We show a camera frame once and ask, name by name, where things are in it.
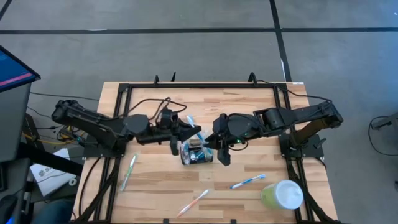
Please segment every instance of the wire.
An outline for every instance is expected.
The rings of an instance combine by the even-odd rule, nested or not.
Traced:
[[[170,97],[166,97],[162,102],[160,102],[159,106],[156,109],[155,114],[152,117],[150,117],[149,120],[154,119],[156,116],[156,119],[155,119],[155,122],[156,122],[160,116],[160,113],[159,113],[160,107],[163,105],[164,102],[167,102],[167,103],[166,103],[166,105],[163,106],[163,108],[167,107],[170,104],[170,100],[171,100]]]
[[[23,133],[23,134],[24,134],[25,138],[29,138],[30,140],[33,140],[32,136],[29,136],[28,134],[25,134],[25,133]],[[52,141],[38,139],[38,141],[42,142],[42,143],[46,143],[46,144],[53,144],[53,145],[66,145],[66,144],[70,144],[70,143],[74,142],[75,140],[71,140],[71,141],[67,141],[67,142],[52,142]]]
[[[65,175],[65,174],[66,174],[66,172],[64,172],[64,173],[62,173],[62,174],[58,174],[58,175],[52,175],[52,176],[47,177],[47,178],[45,178],[44,180],[41,180],[41,181],[39,181],[39,182],[37,182],[37,183],[41,183],[41,182],[43,182],[43,181],[48,180],[49,178],[52,178],[52,177],[59,177],[59,176]]]
[[[84,134],[85,134],[85,132],[82,131],[82,132],[80,133],[80,137],[82,137]],[[58,138],[58,135],[60,135],[59,132],[57,133],[57,140],[58,140],[58,141],[62,141],[62,142],[65,142],[65,141],[68,141],[68,142],[70,142],[70,141],[76,141],[76,142],[80,142],[80,143],[87,144],[87,145],[89,145],[89,144],[99,144],[98,142],[80,141],[79,138],[75,138],[75,137],[73,137],[73,136],[62,137],[62,136],[60,135],[60,136],[61,136],[61,139],[59,139],[59,138]]]
[[[66,96],[66,95],[54,95],[54,94],[35,93],[35,92],[31,92],[30,94],[41,95],[41,96],[55,96],[55,97],[77,98],[77,99],[85,99],[85,100],[99,101],[99,99],[94,99],[94,98],[89,98],[89,97],[84,97],[84,96]]]
[[[180,109],[180,110],[174,111],[175,113],[183,112],[185,109],[187,109],[187,106],[186,106],[186,105],[184,105],[184,104],[182,104],[182,103],[174,102],[174,101],[172,101],[172,100],[168,100],[169,98],[170,98],[170,97],[166,97],[165,99],[155,99],[155,98],[144,99],[144,100],[141,100],[140,102],[138,102],[138,103],[137,103],[136,105],[134,105],[132,108],[130,108],[129,111],[128,111],[127,113],[123,113],[123,114],[121,114],[121,115],[119,115],[119,116],[116,116],[116,117],[114,117],[114,118],[101,118],[101,120],[103,120],[103,121],[113,121],[113,120],[115,120],[115,119],[121,118],[122,116],[127,116],[130,112],[132,112],[132,111],[133,111],[134,109],[136,109],[141,103],[143,103],[143,102],[145,102],[145,101],[161,101],[161,104],[159,105],[158,109],[156,110],[156,114],[157,114],[157,112],[159,112],[161,105],[162,105],[163,102],[165,102],[165,101],[168,102],[167,105],[169,105],[169,103],[173,103],[173,104],[175,104],[175,105],[179,105],[179,106],[182,106],[182,107],[183,107],[183,108]]]
[[[246,149],[248,146],[249,146],[249,141],[246,141],[246,145],[241,149],[233,149],[231,147],[228,147],[228,148],[232,151],[242,151],[242,150]]]
[[[41,113],[37,112],[37,110],[35,110],[35,109],[31,108],[30,106],[27,106],[27,107],[28,107],[29,109],[31,109],[33,112],[37,113],[37,115],[39,115],[39,116],[42,116],[42,117],[45,117],[45,118],[48,118],[48,119],[51,119],[51,120],[52,120],[52,118],[51,118],[49,115],[44,115],[44,114],[41,114]]]
[[[91,172],[93,171],[94,166],[97,164],[98,161],[100,161],[100,159],[101,159],[101,158],[99,157],[97,160],[95,160],[94,164],[91,166],[90,170],[88,171],[88,173],[87,173],[87,175],[86,175],[86,179],[85,179],[85,181],[84,181],[84,183],[83,183],[83,187],[81,188],[80,200],[79,200],[79,216],[81,216],[81,202],[83,201],[83,193],[84,193],[85,188],[86,188],[87,180],[88,180],[88,178],[89,178]]]
[[[62,127],[61,130],[63,130],[63,129],[67,129],[69,132],[72,133],[72,135],[74,135],[75,132],[80,131],[80,129],[78,129],[77,131],[74,131],[75,127],[70,126],[70,125],[69,126],[65,125],[64,127]],[[65,141],[71,141],[71,140],[75,140],[75,141],[79,140],[79,139],[74,138],[73,136],[68,136],[66,134],[62,134],[61,130],[57,133],[57,136],[56,136],[58,141],[65,142]],[[85,132],[82,131],[79,135],[83,136],[84,134],[85,134]]]
[[[328,98],[320,97],[320,96],[311,96],[311,95],[299,95],[299,94],[296,94],[296,93],[294,93],[294,92],[288,90],[287,88],[280,87],[280,86],[277,85],[276,83],[271,83],[271,82],[267,82],[267,81],[264,81],[264,80],[258,80],[258,82],[264,82],[264,83],[267,83],[267,84],[276,86],[278,89],[280,89],[280,90],[282,90],[282,91],[287,91],[287,92],[289,92],[289,93],[291,93],[291,94],[293,94],[293,95],[295,95],[295,96],[302,96],[302,97],[308,97],[308,98],[315,98],[315,99],[325,100],[325,101],[327,101],[327,102],[329,102],[329,103],[332,102],[332,100],[330,100],[330,99],[328,99]]]
[[[57,129],[57,128],[61,128],[62,125],[60,125],[60,126],[51,126],[51,127],[48,127],[48,128],[33,128],[33,127],[30,127],[30,126],[24,126],[24,127],[25,128],[30,128],[30,129],[36,129],[36,130],[45,130],[45,129],[54,130],[54,129]]]
[[[382,155],[385,155],[385,156],[398,156],[398,154],[387,154],[387,153],[383,153],[383,152],[381,152],[381,151],[378,151],[378,150],[376,149],[376,147],[374,147],[374,144],[373,144],[372,138],[371,138],[371,127],[372,127],[372,122],[373,122],[375,119],[379,119],[379,118],[388,118],[388,117],[387,117],[387,116],[378,116],[378,117],[373,118],[373,119],[371,120],[371,122],[369,122],[369,127],[368,127],[368,138],[369,138],[369,142],[371,143],[372,148],[373,148],[377,153],[379,153],[379,154],[382,154]]]
[[[41,134],[40,137],[45,137],[45,138],[50,138],[50,139],[54,139],[54,140],[57,140],[57,141],[61,141],[61,140],[59,140],[59,139],[57,139],[57,138],[53,138],[53,137],[51,137],[51,136],[45,136],[45,135],[43,135],[43,134]],[[69,143],[69,144],[72,144],[72,145],[75,145],[75,146],[79,146],[79,144],[75,144],[75,143]]]

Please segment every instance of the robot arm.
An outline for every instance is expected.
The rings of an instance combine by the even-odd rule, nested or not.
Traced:
[[[306,127],[289,134],[290,146],[298,147],[325,128],[337,128],[343,118],[332,102],[289,110],[268,108],[250,114],[221,114],[213,122],[213,134],[206,138],[206,147],[216,149],[217,158],[225,166],[231,163],[229,147],[252,139],[277,136],[295,124],[311,121]]]
[[[172,154],[176,156],[178,155],[177,141],[185,141],[201,131],[200,126],[191,127],[182,122],[177,113],[166,107],[161,111],[160,121],[156,121],[153,125],[146,115],[134,114],[124,118],[110,118],[84,108],[76,100],[60,100],[52,114],[52,119],[57,123],[85,131],[96,140],[97,145],[105,151],[112,152],[111,154],[115,156],[124,154],[127,142],[134,137],[139,144],[154,142],[160,144],[170,141]],[[88,144],[84,141],[79,141],[79,143]]]

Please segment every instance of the computer screen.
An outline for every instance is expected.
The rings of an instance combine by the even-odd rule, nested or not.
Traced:
[[[38,79],[40,75],[0,46],[0,92]]]

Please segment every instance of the wooden table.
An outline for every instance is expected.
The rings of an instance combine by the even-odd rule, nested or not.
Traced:
[[[118,82],[104,83],[98,112],[113,115]],[[288,83],[288,89],[297,94],[306,94],[304,84]],[[221,113],[252,114],[254,110],[275,107],[271,89],[198,89],[198,88],[137,88],[133,89],[131,106],[145,98],[165,98],[184,103],[188,108],[180,113],[180,118],[192,115],[202,130],[211,132],[213,120]],[[289,94],[292,108],[308,106],[305,97]],[[141,113],[152,116],[159,102],[145,102],[131,114]],[[178,106],[169,106],[173,110]],[[171,155],[168,144],[139,145],[128,144],[126,155],[121,160],[119,184],[135,153],[139,153],[127,187],[124,192],[117,189],[114,201],[112,223],[161,223],[169,218],[170,223],[295,223],[293,211],[271,210],[260,201],[260,192],[268,184],[288,179],[285,159],[280,154],[277,138],[261,138],[250,141],[243,151],[230,151],[231,165],[225,167],[215,157],[209,164],[183,166],[179,156]],[[96,159],[85,162],[81,175],[74,212],[78,214],[78,202],[82,183]],[[90,175],[84,195],[83,210],[98,192],[101,172],[101,159]],[[304,160],[308,188],[321,208],[332,218],[337,218],[325,168],[315,159]],[[266,174],[267,178],[247,184],[235,190],[230,185],[255,175]],[[210,193],[180,218],[177,213],[204,190]],[[101,210],[104,219],[108,196],[105,195]],[[302,206],[303,218],[305,209]]]

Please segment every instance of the concrete floor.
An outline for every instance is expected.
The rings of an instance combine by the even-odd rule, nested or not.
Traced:
[[[398,27],[397,1],[278,0],[281,27]],[[264,0],[13,0],[0,30],[273,27]],[[347,223],[396,223],[398,157],[369,145],[371,118],[398,111],[398,33],[283,33],[293,81],[331,98],[345,122],[325,130],[328,177]],[[99,98],[105,81],[284,81],[275,34],[0,35],[0,44],[42,76],[32,91]],[[31,95],[50,114],[57,98]],[[79,100],[95,109],[94,101]],[[36,116],[37,126],[51,126]],[[51,135],[50,131],[41,131]],[[397,153],[391,128],[376,147]]]

